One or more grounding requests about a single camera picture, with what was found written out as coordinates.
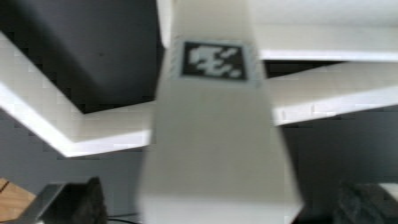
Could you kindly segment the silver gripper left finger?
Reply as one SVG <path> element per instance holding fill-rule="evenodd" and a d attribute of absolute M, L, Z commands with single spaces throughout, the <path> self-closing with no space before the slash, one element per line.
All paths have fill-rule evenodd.
<path fill-rule="evenodd" d="M 47 184 L 10 224 L 106 224 L 99 178 L 84 183 Z"/>

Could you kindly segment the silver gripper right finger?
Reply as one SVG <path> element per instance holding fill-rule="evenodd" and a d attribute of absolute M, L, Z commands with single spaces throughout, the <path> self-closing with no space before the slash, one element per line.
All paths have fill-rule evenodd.
<path fill-rule="evenodd" d="M 340 184 L 331 224 L 398 224 L 398 183 Z"/>

